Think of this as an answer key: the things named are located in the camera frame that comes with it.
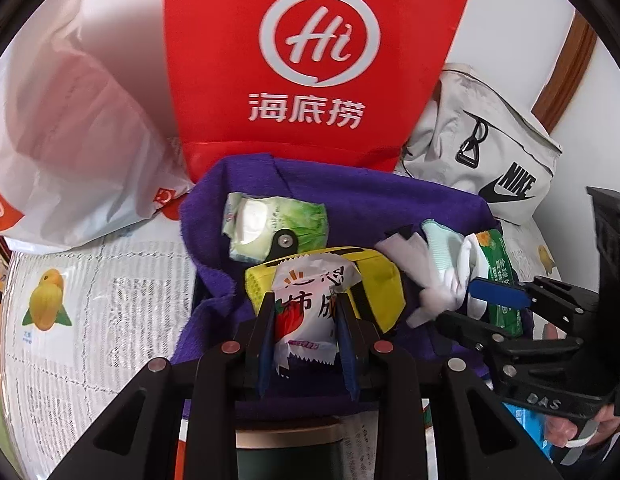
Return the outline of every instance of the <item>purple cloth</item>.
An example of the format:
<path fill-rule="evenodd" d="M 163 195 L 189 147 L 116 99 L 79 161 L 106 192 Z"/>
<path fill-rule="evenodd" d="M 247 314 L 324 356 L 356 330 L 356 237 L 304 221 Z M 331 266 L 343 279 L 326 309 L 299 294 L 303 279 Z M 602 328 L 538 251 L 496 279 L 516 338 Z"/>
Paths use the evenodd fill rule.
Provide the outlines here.
<path fill-rule="evenodd" d="M 359 168 L 286 160 L 270 155 L 237 155 L 220 160 L 181 205 L 183 239 L 211 297 L 197 306 L 181 333 L 175 363 L 199 358 L 208 348 L 232 338 L 239 323 L 253 319 L 245 295 L 246 264 L 229 258 L 229 239 L 221 234 L 223 207 L 229 192 L 252 196 L 285 196 L 323 203 L 330 235 L 328 247 L 372 248 L 385 232 L 405 225 L 418 231 L 435 219 L 467 235 L 496 227 L 485 201 L 475 195 L 430 182 Z M 407 316 L 417 306 L 406 294 Z M 399 324 L 394 339 L 416 357 L 434 359 L 427 331 Z M 485 372 L 477 352 L 458 346 L 455 354 Z M 347 397 L 338 367 L 309 367 L 284 379 L 272 374 L 261 402 L 238 402 L 237 417 L 282 419 L 346 415 L 366 409 Z"/>

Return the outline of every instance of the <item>blue package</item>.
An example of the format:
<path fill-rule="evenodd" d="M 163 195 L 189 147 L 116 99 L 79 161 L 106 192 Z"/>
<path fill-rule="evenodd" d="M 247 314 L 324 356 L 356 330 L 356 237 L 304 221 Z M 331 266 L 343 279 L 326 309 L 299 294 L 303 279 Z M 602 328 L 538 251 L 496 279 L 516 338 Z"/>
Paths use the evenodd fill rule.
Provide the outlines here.
<path fill-rule="evenodd" d="M 544 439 L 544 416 L 541 413 L 533 412 L 521 408 L 520 406 L 513 406 L 512 404 L 503 403 L 510 413 L 517 419 L 519 424 L 523 426 L 536 445 L 544 452 L 544 455 L 550 458 L 550 450 L 552 444 Z"/>

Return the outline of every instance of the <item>gray nike bag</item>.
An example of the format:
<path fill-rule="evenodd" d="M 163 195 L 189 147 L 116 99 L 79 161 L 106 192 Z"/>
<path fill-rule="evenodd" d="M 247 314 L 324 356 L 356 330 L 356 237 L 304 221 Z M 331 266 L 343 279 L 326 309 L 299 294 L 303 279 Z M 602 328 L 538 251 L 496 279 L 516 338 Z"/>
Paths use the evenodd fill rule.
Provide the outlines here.
<path fill-rule="evenodd" d="M 482 196 L 497 218 L 523 224 L 550 189 L 561 146 L 471 67 L 447 64 L 395 173 Z"/>

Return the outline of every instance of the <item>red paper bag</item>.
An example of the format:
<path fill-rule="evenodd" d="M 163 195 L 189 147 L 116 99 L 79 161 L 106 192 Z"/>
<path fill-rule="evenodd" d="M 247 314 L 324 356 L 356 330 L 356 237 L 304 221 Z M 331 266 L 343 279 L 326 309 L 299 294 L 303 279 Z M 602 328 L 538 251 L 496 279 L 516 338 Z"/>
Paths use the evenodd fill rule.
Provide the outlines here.
<path fill-rule="evenodd" d="M 467 0 L 165 0 L 192 178 L 239 153 L 391 171 Z"/>

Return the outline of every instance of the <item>green and white package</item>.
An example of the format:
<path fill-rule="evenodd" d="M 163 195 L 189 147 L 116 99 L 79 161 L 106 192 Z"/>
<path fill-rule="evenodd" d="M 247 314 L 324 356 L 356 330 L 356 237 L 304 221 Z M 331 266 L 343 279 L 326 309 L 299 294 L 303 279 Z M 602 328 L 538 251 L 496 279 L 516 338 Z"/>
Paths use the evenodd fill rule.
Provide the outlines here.
<path fill-rule="evenodd" d="M 232 260 L 263 263 L 274 234 L 280 229 L 296 234 L 299 253 L 324 249 L 328 241 L 325 206 L 282 196 L 253 198 L 243 193 L 228 194 L 223 233 L 230 237 Z"/>
<path fill-rule="evenodd" d="M 514 274 L 506 252 L 503 236 L 496 229 L 490 229 L 476 235 L 486 259 L 488 260 L 488 279 L 493 282 L 514 284 Z M 513 336 L 523 334 L 521 314 L 507 306 L 488 303 L 490 323 L 503 328 Z"/>

